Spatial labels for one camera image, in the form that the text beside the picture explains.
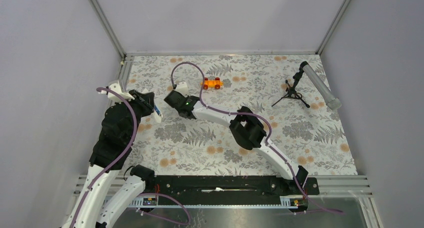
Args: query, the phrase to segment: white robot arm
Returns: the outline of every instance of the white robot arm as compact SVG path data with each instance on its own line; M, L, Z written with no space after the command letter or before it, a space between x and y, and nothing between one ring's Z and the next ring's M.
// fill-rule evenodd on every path
M225 111L225 108L214 106L215 108L218 108L220 110ZM236 115L231 114L223 114L211 109L208 109L204 107L200 102L196 102L196 104L193 106L193 116L198 120L205 120L214 122L220 125L223 125L225 127L230 127L231 121L236 119ZM289 157L287 157L283 152L278 149L275 144L268 140L268 144L265 144L265 139L263 138L260 142L260 147L255 148L255 151L261 154L267 161L269 161L274 168L277 169L277 171L280 173L281 177L287 180L292 180L293 175L292 172L289 169L289 166L286 164L286 162L281 159L281 157L276 154L270 147L273 147L277 152L279 152L281 155L285 157L287 162L291 165L291 167L294 170L294 173L297 173L299 168L296 163L294 163Z
M196 96L189 96L187 84L180 82L174 90L164 99L168 105L178 111L181 117L188 119L198 119L214 122L225 127L228 127L236 142L247 150L255 149L259 154L266 158L286 180L293 180L293 174L290 169L292 167L296 178L304 185L307 179L308 172L301 166L294 163L287 157L276 145L268 140L266 142L264 126L257 117L252 115L233 114L235 112L226 112L226 108L214 106L207 108L201 104L200 99ZM253 114L253 112L242 106L239 113Z
M87 179L62 228L111 228L128 204L145 190L154 176L153 170L137 165L131 170L126 183L102 207L113 180L132 150L130 143L134 140L134 129L137 130L134 126L140 124L142 117L152 113L156 121L162 120L162 114L154 104L154 93L147 90L143 93L136 90L126 92L119 81L111 82L108 88L109 92L103 92L106 89L101 88L100 93L107 94L114 102L121 101L116 95L128 100L134 116L124 103L117 103L106 110L99 139L89 159Z

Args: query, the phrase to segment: tripod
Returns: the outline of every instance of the tripod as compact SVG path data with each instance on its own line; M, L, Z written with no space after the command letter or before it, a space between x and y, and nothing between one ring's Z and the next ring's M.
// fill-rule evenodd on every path
M271 105L271 107L275 106L278 102L280 102L282 99L287 98L287 99L294 99L294 100L300 100L302 101L305 106L307 108L309 108L310 106L304 101L303 99L303 95L301 93L298 93L295 88L298 85L299 81L302 78L302 75L304 74L304 70L302 69L302 67L299 68L299 72L297 72L296 74L294 74L293 76L293 86L290 86L289 81L285 80L285 84L287 85L287 88L285 89L285 91L287 92L287 94L285 94L283 97L281 97L279 100L277 100L277 102L275 102L273 105Z

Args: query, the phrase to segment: white wall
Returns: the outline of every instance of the white wall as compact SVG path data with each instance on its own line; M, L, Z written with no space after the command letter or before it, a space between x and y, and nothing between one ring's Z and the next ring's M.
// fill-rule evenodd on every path
M0 21L0 227L59 227L120 58L88 0L0 0Z
M126 52L316 51L343 0L98 0Z
M385 228L423 226L423 11L423 0L352 0L321 57Z

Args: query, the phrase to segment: floral mat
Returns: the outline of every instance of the floral mat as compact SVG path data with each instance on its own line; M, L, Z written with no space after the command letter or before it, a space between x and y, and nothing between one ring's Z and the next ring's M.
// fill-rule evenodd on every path
M328 85L319 55L181 55L136 56L127 89L155 93L155 104L164 118L156 123L144 117L125 162L141 164L157 175L276 175L271 164L255 152L241 148L230 130L202 120L179 117L163 99L172 90L170 74L180 62L197 64L210 80L219 77L221 89L207 89L206 104L236 111L241 106L266 118L272 126L272 141L293 161L311 175L356 175L339 115L324 103L307 75L296 90L310 104L283 99L271 105L286 92L285 80L299 65L308 61ZM198 96L201 74L188 64L174 73L176 82L185 81L191 95Z

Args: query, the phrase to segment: toy car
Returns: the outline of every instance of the toy car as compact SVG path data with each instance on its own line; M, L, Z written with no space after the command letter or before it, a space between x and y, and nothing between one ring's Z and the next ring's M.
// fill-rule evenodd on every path
M216 77L215 80L208 80L208 78L205 78L203 89L207 90L209 87L215 87L215 89L218 90L223 85L224 85L224 83L220 80L219 77Z

